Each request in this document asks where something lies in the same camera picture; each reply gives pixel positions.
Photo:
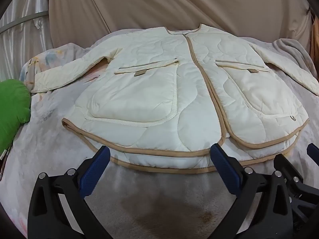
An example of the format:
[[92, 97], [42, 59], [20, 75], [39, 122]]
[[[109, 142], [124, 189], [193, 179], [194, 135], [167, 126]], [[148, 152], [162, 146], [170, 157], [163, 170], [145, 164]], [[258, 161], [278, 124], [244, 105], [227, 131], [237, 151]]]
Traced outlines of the cream quilted jacket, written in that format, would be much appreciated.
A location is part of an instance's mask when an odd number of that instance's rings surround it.
[[242, 165], [289, 152], [309, 116], [271, 69], [318, 94], [318, 81], [290, 59], [202, 24], [111, 37], [82, 57], [35, 76], [32, 93], [64, 87], [106, 60], [62, 125], [112, 162], [158, 173], [213, 171], [213, 144]]

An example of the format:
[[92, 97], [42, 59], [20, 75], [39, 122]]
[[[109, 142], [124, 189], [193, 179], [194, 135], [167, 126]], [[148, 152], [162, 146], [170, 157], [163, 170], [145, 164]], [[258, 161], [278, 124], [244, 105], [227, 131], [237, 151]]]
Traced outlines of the grey floral fleece blanket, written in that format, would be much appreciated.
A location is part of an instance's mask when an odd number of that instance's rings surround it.
[[[31, 120], [17, 134], [1, 180], [1, 204], [22, 237], [27, 234], [29, 203], [39, 173], [63, 174], [93, 155], [61, 124], [88, 84], [79, 80], [32, 98]], [[216, 172], [147, 173], [111, 163], [86, 201], [115, 238], [204, 238], [234, 197]]]

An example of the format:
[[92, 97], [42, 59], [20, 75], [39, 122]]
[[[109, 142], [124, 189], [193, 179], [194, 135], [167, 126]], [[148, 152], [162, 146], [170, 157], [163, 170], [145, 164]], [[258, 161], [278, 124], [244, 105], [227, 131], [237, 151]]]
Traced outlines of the green cushion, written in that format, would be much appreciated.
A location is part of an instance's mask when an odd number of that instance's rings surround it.
[[1, 154], [10, 147], [20, 126], [30, 121], [30, 107], [30, 92], [21, 81], [1, 81]]

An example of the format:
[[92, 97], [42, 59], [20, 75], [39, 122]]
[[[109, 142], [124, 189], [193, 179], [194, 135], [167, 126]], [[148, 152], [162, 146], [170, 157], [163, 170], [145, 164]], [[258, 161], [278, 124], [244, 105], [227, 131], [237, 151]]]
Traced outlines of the silver satin curtain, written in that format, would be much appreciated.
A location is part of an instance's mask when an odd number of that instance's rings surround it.
[[49, 0], [12, 0], [1, 18], [1, 81], [18, 79], [28, 60], [51, 48]]

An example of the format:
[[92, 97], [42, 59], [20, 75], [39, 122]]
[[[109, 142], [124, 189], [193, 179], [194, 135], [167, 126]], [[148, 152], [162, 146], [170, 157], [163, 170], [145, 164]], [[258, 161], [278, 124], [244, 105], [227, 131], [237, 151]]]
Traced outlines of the beige headboard cover sheet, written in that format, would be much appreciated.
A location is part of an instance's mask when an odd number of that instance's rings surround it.
[[309, 48], [311, 15], [307, 0], [49, 0], [55, 47], [83, 48], [121, 29], [164, 26], [192, 30], [200, 24], [264, 42], [298, 40]]

